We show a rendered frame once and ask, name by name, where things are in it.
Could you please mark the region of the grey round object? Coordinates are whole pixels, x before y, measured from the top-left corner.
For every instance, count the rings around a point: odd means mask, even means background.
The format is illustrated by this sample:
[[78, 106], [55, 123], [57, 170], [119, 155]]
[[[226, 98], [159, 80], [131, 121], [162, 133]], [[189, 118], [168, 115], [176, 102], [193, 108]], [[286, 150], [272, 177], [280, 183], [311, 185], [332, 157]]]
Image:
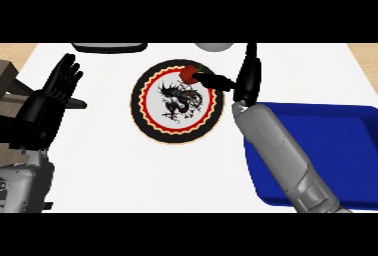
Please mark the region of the grey round object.
[[196, 46], [207, 52], [221, 52], [232, 47], [232, 43], [196, 43]]

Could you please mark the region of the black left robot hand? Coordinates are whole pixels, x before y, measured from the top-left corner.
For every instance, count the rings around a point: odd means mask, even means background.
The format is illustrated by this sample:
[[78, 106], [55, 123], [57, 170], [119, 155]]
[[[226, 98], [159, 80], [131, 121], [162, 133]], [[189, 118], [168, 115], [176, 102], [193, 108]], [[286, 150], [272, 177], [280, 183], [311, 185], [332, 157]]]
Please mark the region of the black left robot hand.
[[41, 150], [52, 144], [81, 77], [75, 55], [65, 54], [44, 87], [29, 95], [16, 117], [0, 119], [0, 143], [7, 143], [12, 149]]

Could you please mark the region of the black-rimmed grey object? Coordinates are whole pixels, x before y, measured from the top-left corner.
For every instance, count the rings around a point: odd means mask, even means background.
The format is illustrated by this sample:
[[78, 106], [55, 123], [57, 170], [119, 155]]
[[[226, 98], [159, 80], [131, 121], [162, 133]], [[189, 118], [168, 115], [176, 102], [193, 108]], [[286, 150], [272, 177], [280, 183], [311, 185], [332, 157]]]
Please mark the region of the black-rimmed grey object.
[[78, 52], [100, 53], [100, 54], [118, 54], [142, 52], [148, 44], [146, 43], [74, 43], [72, 47]]

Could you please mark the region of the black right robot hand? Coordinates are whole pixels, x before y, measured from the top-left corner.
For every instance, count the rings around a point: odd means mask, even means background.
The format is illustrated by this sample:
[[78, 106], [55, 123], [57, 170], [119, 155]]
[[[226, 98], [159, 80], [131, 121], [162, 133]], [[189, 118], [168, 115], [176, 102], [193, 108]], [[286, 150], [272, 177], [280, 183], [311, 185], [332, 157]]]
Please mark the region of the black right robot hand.
[[261, 61], [257, 57], [257, 44], [246, 44], [245, 58], [241, 66], [236, 81], [223, 75], [195, 73], [192, 77], [202, 86], [220, 91], [233, 91], [233, 101], [245, 107], [255, 104], [261, 84]]

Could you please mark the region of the black-rimmed dragon print plate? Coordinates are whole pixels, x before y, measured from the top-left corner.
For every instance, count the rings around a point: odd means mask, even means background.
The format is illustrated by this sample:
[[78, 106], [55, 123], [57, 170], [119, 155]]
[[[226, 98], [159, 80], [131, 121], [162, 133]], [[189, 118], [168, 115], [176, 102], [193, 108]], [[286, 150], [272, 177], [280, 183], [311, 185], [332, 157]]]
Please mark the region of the black-rimmed dragon print plate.
[[145, 71], [131, 93], [134, 124], [150, 139], [165, 144], [202, 138], [223, 113], [223, 92], [205, 88], [199, 82], [192, 85], [181, 82], [179, 74], [187, 65], [199, 67], [199, 73], [213, 74], [193, 60], [167, 60]]

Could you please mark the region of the blue tray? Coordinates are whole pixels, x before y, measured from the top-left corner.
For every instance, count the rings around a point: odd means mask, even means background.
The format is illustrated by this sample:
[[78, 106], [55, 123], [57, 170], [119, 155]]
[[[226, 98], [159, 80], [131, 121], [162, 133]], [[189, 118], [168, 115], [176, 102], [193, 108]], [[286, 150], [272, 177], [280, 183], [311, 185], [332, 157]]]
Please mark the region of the blue tray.
[[[378, 108], [359, 105], [260, 102], [273, 111], [319, 176], [348, 209], [378, 211]], [[257, 196], [291, 204], [252, 144], [245, 159]]]

